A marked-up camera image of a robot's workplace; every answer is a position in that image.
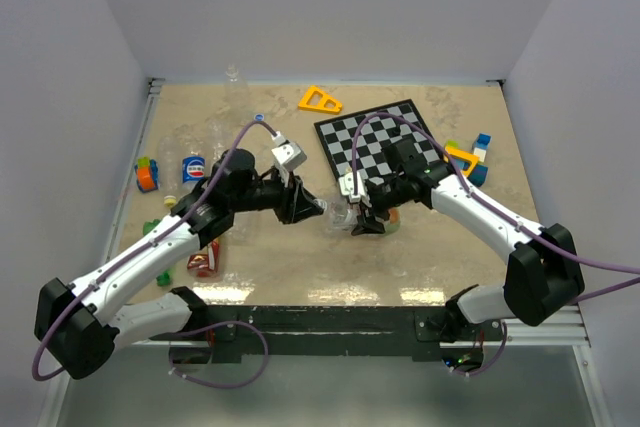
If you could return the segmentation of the grapefruit tea bottle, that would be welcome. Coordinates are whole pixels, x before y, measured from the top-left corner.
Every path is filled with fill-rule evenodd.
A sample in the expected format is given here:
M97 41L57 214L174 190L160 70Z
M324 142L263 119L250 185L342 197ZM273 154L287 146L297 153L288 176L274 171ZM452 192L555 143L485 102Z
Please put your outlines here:
M351 235L358 215L375 215L370 209L349 204L344 199L334 199L327 203L326 230L332 234L349 233ZM399 211L397 208L392 208L383 216L385 215L388 216L388 220L385 222L386 233L383 235L392 234L401 224Z

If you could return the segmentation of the clear slim bottle white cap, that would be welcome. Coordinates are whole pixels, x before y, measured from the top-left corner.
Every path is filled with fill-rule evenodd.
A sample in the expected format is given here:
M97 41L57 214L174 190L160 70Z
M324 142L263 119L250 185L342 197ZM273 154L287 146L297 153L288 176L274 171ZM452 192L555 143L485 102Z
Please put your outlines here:
M236 244L246 244L255 234L256 221L254 215L249 212L238 212L234 216L233 226L226 232L225 236L230 242Z

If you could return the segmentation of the clear Pocari bottle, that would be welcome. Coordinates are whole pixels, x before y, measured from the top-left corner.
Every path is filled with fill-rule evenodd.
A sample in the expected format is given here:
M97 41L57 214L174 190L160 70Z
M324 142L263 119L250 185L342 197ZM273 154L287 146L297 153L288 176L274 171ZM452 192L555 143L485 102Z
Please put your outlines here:
M230 107L229 117L238 126L253 119L253 106L249 86L235 64L225 70L225 97Z

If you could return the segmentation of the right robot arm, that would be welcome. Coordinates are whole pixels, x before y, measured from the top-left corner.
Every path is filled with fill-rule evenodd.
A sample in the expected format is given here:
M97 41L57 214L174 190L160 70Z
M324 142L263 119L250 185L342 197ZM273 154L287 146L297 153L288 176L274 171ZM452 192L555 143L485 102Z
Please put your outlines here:
M359 209L354 234L383 233L391 209L416 202L458 222L506 264L503 283L471 286L449 299L445 326L452 337L469 339L489 320L516 318L538 326L584 292L568 229L514 214L458 177L450 163L427 160L410 140L383 153L391 171L382 183L352 170L339 180L342 195Z

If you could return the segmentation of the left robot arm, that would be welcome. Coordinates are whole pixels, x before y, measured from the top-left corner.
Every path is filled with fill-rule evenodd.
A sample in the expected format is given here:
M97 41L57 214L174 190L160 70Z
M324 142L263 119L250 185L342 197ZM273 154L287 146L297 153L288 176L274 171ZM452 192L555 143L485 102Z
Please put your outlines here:
M34 333L40 344L32 376L50 353L74 379L97 371L111 355L139 341L165 333L200 337L207 327L205 303L190 289L174 288L162 297L133 304L131 298L157 275L207 247L229 230L238 213L271 210L283 224L324 213L326 205L304 186L294 171L306 160L295 143L271 151L272 167L255 170L253 155L230 149L210 176L172 208L133 246L69 284L54 278L39 293Z

